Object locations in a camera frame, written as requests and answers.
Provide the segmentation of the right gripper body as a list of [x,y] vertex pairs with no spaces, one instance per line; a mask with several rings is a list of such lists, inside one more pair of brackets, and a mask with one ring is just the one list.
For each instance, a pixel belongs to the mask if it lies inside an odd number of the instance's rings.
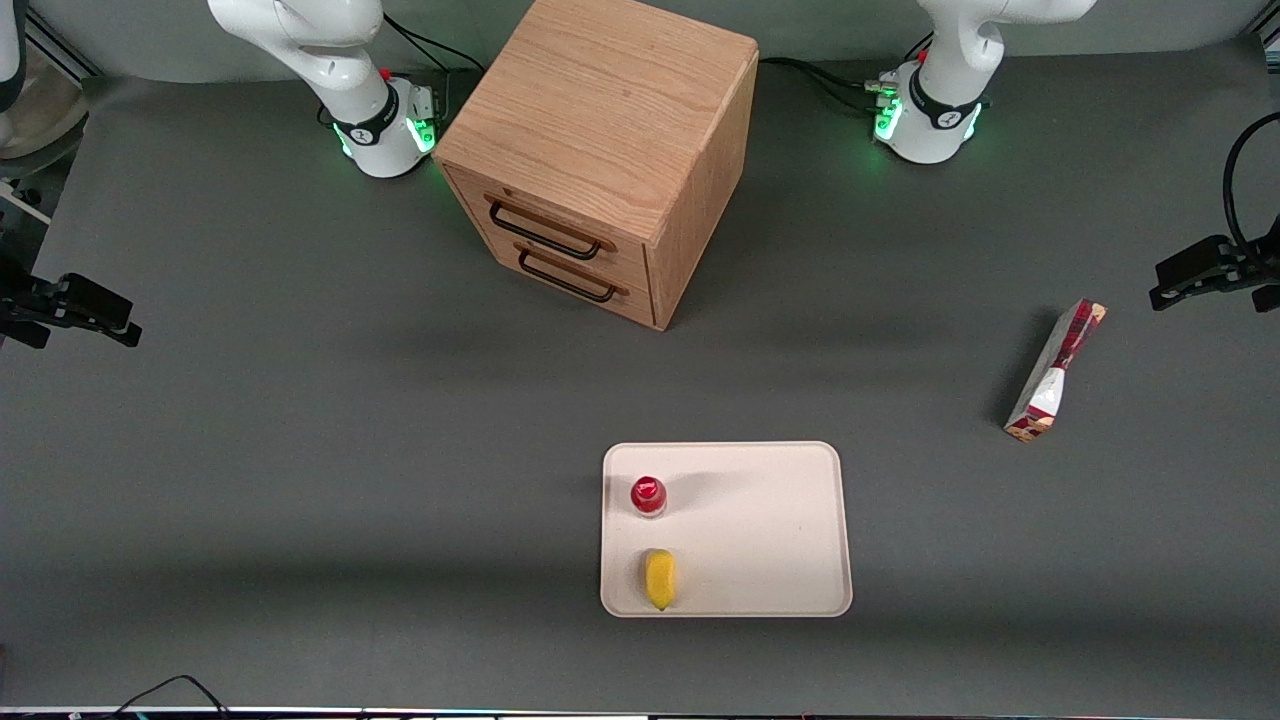
[[1,336],[31,348],[45,348],[50,329],[52,286],[31,275],[23,265],[1,255]]

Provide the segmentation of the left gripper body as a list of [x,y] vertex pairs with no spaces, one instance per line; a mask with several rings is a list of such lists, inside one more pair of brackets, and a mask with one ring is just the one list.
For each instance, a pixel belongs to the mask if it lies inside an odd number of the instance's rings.
[[1280,219],[1275,217],[1271,227],[1247,245],[1251,301],[1257,313],[1279,310],[1279,228]]

